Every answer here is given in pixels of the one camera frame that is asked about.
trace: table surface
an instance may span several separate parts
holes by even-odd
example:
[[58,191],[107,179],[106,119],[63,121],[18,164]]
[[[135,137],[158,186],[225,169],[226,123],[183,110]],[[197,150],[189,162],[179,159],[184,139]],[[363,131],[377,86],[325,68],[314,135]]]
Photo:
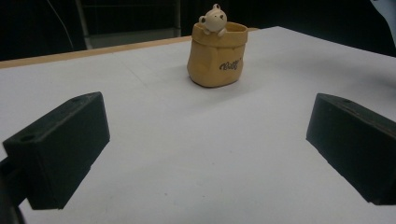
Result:
[[28,223],[394,223],[305,135],[318,92],[396,120],[395,58],[275,27],[249,33],[239,81],[205,89],[190,47],[0,69],[3,140],[72,97],[105,98],[110,143],[64,210],[23,202]]

